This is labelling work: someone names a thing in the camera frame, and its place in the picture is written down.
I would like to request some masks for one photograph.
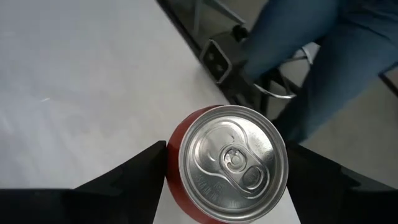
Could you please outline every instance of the pull tab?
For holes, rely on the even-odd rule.
[[[256,198],[268,185],[268,169],[238,144],[221,151],[220,165],[226,177],[246,198]]]

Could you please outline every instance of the white surface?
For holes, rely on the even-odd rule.
[[[155,1],[0,2],[0,188],[74,188],[227,103]],[[156,223],[193,223],[167,185]],[[298,223],[288,191],[258,223]]]

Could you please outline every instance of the can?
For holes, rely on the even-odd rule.
[[[284,193],[285,144],[272,123],[243,106],[193,112],[167,145],[167,182],[181,207],[200,223],[249,223]]]

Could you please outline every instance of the person's leg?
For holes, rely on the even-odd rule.
[[[308,138],[380,72],[397,62],[398,48],[391,40],[386,34],[352,21],[340,22],[333,28],[322,43],[301,92],[274,122],[285,141]]]
[[[243,43],[247,75],[256,80],[303,45],[326,34],[338,16],[339,0],[270,0]]]

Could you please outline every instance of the blue jeans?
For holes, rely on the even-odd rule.
[[[301,91],[274,124],[301,142],[398,62],[398,0],[270,0],[243,44],[253,80],[325,36]]]

